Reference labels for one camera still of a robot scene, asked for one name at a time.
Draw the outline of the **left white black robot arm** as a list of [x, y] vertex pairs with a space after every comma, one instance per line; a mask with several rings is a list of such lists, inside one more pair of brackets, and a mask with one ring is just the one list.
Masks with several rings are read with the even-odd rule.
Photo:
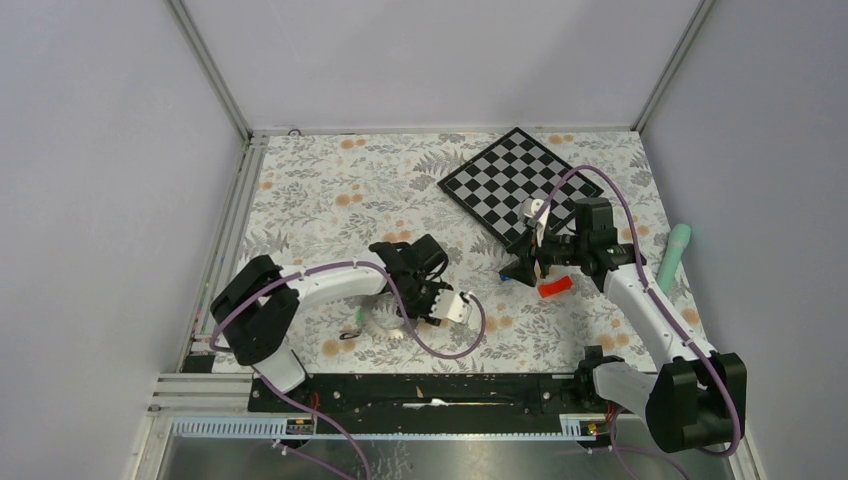
[[216, 322], [209, 346], [231, 353], [272, 385], [288, 411], [309, 401], [306, 371], [284, 340], [302, 309], [352, 297], [392, 293], [405, 322], [439, 325], [471, 317], [466, 294], [438, 280], [448, 257], [425, 235], [413, 243], [377, 242], [351, 260], [311, 267], [281, 266], [268, 255], [251, 259], [210, 305]]

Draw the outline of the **large grey metal keyring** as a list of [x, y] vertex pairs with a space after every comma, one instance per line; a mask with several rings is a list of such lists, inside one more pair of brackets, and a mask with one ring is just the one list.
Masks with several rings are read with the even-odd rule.
[[408, 336], [406, 322], [395, 298], [389, 294], [368, 296], [361, 303], [364, 331], [375, 339], [400, 340]]

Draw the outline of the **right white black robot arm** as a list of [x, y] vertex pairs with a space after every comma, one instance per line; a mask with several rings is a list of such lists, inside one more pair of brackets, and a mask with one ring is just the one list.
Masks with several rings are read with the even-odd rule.
[[552, 233], [549, 211], [541, 199], [524, 201], [525, 230], [509, 246], [516, 258], [501, 269], [501, 275], [533, 287], [553, 266], [578, 267], [624, 314], [657, 368], [655, 374], [647, 374], [592, 348], [575, 372], [577, 405], [597, 412], [613, 402], [639, 416], [655, 444], [667, 453], [711, 452], [724, 444], [724, 455], [731, 455], [745, 432], [744, 362], [696, 337], [648, 277], [637, 247], [619, 243], [607, 199], [578, 200], [572, 233]]

